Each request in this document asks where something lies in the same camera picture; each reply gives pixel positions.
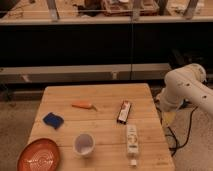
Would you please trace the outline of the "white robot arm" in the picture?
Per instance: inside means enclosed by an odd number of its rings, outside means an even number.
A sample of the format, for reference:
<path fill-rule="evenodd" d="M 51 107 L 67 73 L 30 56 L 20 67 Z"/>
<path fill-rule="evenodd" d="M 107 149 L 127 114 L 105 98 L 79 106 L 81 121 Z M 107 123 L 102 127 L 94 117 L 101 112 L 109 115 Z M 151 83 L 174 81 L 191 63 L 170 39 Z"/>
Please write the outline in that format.
<path fill-rule="evenodd" d="M 165 127 L 175 120 L 175 112 L 184 100 L 189 100 L 213 119 L 213 89 L 203 84 L 205 80 L 205 69 L 196 63 L 173 69 L 165 75 L 165 87 L 158 95 Z"/>

